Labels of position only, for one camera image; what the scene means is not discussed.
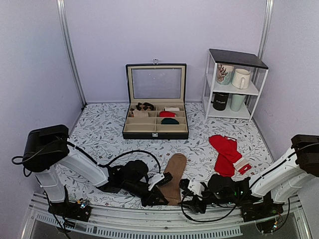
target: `black box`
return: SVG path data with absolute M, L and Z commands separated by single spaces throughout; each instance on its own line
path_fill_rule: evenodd
M 186 64 L 131 64 L 126 65 L 130 107 L 123 128 L 124 139 L 188 139 L 185 111 Z M 147 118 L 136 117 L 139 103 L 150 103 Z M 179 124 L 161 124 L 164 107 L 179 111 L 173 119 Z

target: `white wall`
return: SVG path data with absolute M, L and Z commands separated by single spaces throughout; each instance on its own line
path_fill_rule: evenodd
M 17 239 L 38 185 L 10 159 L 38 127 L 71 127 L 80 100 L 66 57 L 55 0 L 0 1 L 0 238 Z
M 295 134 L 319 135 L 319 1 L 275 1 L 263 61 L 269 75 L 254 118 L 273 156 Z M 319 180 L 299 191 L 312 235 L 319 235 Z
M 266 1 L 68 0 L 71 40 L 88 102 L 127 101 L 125 65 L 187 63 L 199 101 L 208 48 L 257 54 Z

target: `black mug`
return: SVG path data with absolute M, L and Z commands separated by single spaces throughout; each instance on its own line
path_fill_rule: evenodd
M 226 109 L 227 100 L 229 93 L 215 93 L 213 107 L 218 111 L 223 111 Z

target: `mug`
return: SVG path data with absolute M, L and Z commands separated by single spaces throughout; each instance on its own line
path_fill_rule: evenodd
M 222 65 L 219 63 L 217 67 L 217 78 L 216 78 L 217 83 L 221 85 L 225 85 L 225 86 L 228 85 L 230 83 L 233 70 L 234 70 L 234 66 Z
M 239 89 L 249 86 L 250 72 L 245 69 L 236 69 L 231 84 Z
M 223 111 L 226 109 L 228 95 L 229 93 L 215 93 L 213 108 L 218 111 Z
M 243 104 L 245 100 L 246 95 L 238 95 L 238 94 L 233 94 L 231 97 L 231 102 L 230 102 L 230 109 L 232 111 L 239 111 L 241 108 L 241 105 Z

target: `shelf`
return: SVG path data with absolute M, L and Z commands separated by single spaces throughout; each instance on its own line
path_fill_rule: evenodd
M 254 54 L 219 49 L 209 49 L 209 54 L 216 63 L 268 69 L 268 66 Z
M 211 90 L 212 78 L 213 78 L 212 74 L 206 74 L 206 80 L 210 90 Z M 243 94 L 243 95 L 252 95 L 252 96 L 257 96 L 259 94 L 259 91 L 257 90 L 257 88 L 252 82 L 249 82 L 249 86 L 246 89 L 238 89 L 237 87 L 234 87 L 231 83 L 229 83 L 227 86 L 224 86 L 215 82 L 213 92 Z
M 207 107 L 208 107 L 208 100 L 209 100 L 209 97 L 204 97 L 203 106 L 204 106 L 205 110 L 207 110 Z M 213 108 L 213 104 L 210 103 L 211 106 L 209 107 L 208 117 L 236 118 L 236 119 L 249 119 L 250 118 L 250 113 L 249 113 L 249 111 L 244 103 L 238 112 L 234 112 L 230 109 L 230 103 L 231 103 L 231 98 L 228 99 L 226 109 L 223 111 L 215 110 Z

